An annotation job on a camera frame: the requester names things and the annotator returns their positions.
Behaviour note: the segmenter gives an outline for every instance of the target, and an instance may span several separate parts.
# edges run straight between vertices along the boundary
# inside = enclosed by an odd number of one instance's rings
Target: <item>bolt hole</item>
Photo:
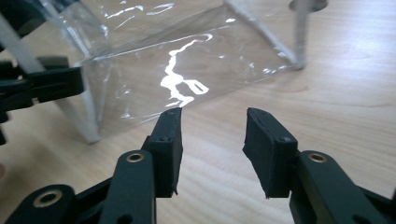
[[[140,153],[133,153],[131,155],[129,155],[126,160],[128,162],[139,162],[142,161],[145,158],[145,156],[143,154]]]
[[[371,224],[371,221],[366,217],[355,215],[352,218],[358,224]]]
[[[318,154],[318,153],[311,153],[308,155],[309,160],[315,161],[315,162],[326,162],[327,158]]]
[[[117,219],[117,224],[131,224],[134,218],[131,215],[125,214]]]
[[[56,194],[51,193],[51,194],[48,194],[48,195],[42,197],[42,198],[40,199],[40,202],[41,202],[41,203],[48,203],[48,202],[54,200],[55,198],[56,198]]]
[[[40,194],[33,201],[34,207],[48,207],[57,203],[62,198],[62,192],[58,189],[52,189]]]

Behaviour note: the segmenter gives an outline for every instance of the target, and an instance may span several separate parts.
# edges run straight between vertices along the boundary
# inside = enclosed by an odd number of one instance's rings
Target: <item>wood grain surface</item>
[[[289,199],[266,200],[242,152],[248,107],[272,113],[300,150],[335,158],[362,187],[396,187],[396,2],[333,0],[310,18],[307,67],[183,109],[178,192],[157,200],[158,223],[292,223]],[[50,184],[76,193],[113,174],[155,119],[87,145],[55,104],[13,111],[0,147],[0,222]]]

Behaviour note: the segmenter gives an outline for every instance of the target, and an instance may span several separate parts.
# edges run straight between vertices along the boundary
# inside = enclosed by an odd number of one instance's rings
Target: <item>wooden table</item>
[[[396,187],[396,3],[331,1],[310,21],[308,65],[187,107],[178,192],[157,200],[158,223],[292,223],[288,199],[266,200],[242,152],[246,110],[272,113],[300,150],[334,157],[352,180],[391,197]],[[54,104],[11,113],[0,148],[0,222],[32,191],[76,193],[108,178],[155,120],[87,145]]]

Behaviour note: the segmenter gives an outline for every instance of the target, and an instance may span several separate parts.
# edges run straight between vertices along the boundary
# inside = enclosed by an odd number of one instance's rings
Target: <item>black plastic part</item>
[[[301,152],[296,169],[316,223],[388,223],[330,156]]]
[[[375,207],[375,209],[382,214],[382,216],[387,220],[388,223],[396,224],[396,190],[393,193],[393,198],[390,200],[371,192],[368,189],[360,188],[362,193],[370,201],[370,203]]]
[[[38,102],[58,100],[84,92],[79,67],[54,69],[27,75],[32,80]]]
[[[14,69],[14,65],[10,61],[0,61],[0,79],[17,79],[19,73]]]
[[[317,216],[311,203],[299,198],[295,192],[291,194],[289,207],[295,224],[317,223]]]
[[[181,108],[161,113],[157,124],[142,149],[154,158],[156,197],[170,198],[177,193],[183,146],[181,139]]]
[[[59,201],[54,200],[52,192],[60,191]],[[68,224],[76,219],[75,193],[66,185],[51,185],[39,189],[27,196],[14,213],[8,218],[6,224]]]
[[[296,160],[297,145],[297,140],[270,113],[256,108],[247,110],[243,150],[267,198],[289,197],[289,168]]]
[[[99,223],[155,223],[153,174],[148,151],[135,150],[120,156]]]
[[[6,137],[3,134],[3,130],[0,125],[0,146],[4,145],[7,142]]]
[[[79,193],[77,198],[78,219],[76,223],[97,223],[106,200],[111,178]]]
[[[77,0],[54,0],[67,7]],[[39,0],[0,0],[0,12],[9,25],[20,36],[29,35],[46,20],[44,8]]]
[[[28,80],[0,80],[0,123],[8,121],[7,112],[33,105]]]

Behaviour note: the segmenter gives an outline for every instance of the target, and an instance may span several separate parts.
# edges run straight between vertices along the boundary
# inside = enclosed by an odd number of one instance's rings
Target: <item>clear plastic bag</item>
[[[276,36],[295,25],[284,0],[35,6],[48,22],[24,42],[35,56],[62,54],[82,66],[104,136],[296,68],[293,35]],[[285,27],[267,25],[271,20]]]

